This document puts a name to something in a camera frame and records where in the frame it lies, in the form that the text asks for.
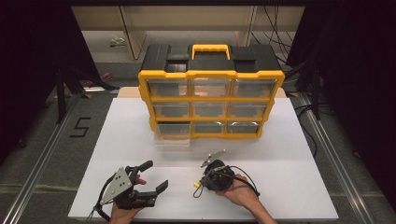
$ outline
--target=storage organizer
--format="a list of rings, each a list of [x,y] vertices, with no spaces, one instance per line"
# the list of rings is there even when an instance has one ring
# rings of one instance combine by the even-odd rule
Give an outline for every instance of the storage organizer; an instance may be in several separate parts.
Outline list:
[[[262,136],[285,75],[269,45],[150,45],[138,78],[161,145]]]

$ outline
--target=white tabletop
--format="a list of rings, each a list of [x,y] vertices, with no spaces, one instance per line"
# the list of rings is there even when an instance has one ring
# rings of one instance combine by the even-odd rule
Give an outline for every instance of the white tabletop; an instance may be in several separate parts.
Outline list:
[[[166,179],[169,187],[159,195],[155,207],[142,210],[136,220],[254,220],[245,208],[213,191],[205,189],[200,198],[192,197],[193,182],[199,180],[204,171],[201,163],[209,153],[226,148],[226,154],[220,159],[250,175],[261,192],[260,200],[276,220],[338,218],[287,98],[276,98],[259,139],[192,139],[191,147],[185,150],[158,149],[153,139],[146,104],[138,98],[115,98],[69,217],[85,219],[102,186],[119,167],[154,161],[154,166],[141,174],[147,185],[136,186],[136,189],[152,191]],[[110,205],[106,205],[104,211],[110,215]]]

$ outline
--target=gray carpet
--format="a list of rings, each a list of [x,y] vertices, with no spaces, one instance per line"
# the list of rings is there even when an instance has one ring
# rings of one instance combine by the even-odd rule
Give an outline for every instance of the gray carpet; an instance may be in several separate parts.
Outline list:
[[[137,85],[136,76],[140,68],[139,63],[98,63],[97,67],[100,74],[109,72],[113,76],[113,79],[108,81],[109,84],[115,86]],[[292,82],[285,83],[285,90],[292,91],[292,84]],[[79,221],[67,217],[68,209],[74,201],[79,183],[84,176],[96,140],[106,119],[107,110],[112,99],[116,96],[116,94],[102,92],[92,94],[91,98],[79,99],[64,129],[63,136],[21,216],[20,223],[79,223]],[[290,99],[294,107],[300,105],[298,98],[291,97]],[[320,110],[322,111],[320,113],[321,122],[366,202],[375,223],[396,223],[394,211],[364,164],[352,154],[353,146],[337,117],[332,115],[332,111],[328,107],[322,107]],[[91,118],[80,122],[81,126],[89,127],[89,130],[83,138],[71,138],[70,135],[83,133],[83,130],[74,129],[78,118]],[[0,166],[0,199],[2,201],[0,203],[0,216],[3,217],[6,214],[13,198],[19,192],[19,186],[24,183],[30,174],[50,138],[56,119],[56,99],[51,95],[48,99],[48,108],[43,108],[42,113],[36,119],[35,125],[24,137],[27,147],[14,150]],[[302,124],[314,135],[306,115],[302,115]],[[314,142],[307,134],[306,138],[312,151],[314,151]],[[329,221],[328,223],[358,223],[316,137],[315,141],[318,144],[318,154],[315,161],[340,217],[339,220]]]

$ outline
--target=person's left hand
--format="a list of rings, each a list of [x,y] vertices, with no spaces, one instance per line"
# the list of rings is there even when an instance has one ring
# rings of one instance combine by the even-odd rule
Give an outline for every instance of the person's left hand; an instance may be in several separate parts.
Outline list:
[[[136,185],[145,185],[147,182],[144,179],[140,178],[140,175],[136,176],[136,180],[134,181]],[[129,224],[132,222],[134,219],[134,216],[138,212],[140,212],[143,208],[136,208],[136,209],[131,209],[131,210],[124,210],[124,209],[119,209],[115,203],[113,203],[113,208],[111,210],[111,218],[110,218],[110,223],[111,224]]]

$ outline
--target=toolbox handle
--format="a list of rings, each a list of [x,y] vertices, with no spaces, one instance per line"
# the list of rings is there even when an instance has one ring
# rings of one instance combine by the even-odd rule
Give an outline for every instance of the toolbox handle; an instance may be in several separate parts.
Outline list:
[[[192,59],[194,60],[195,52],[221,52],[224,51],[227,59],[230,60],[230,50],[228,45],[192,45]]]

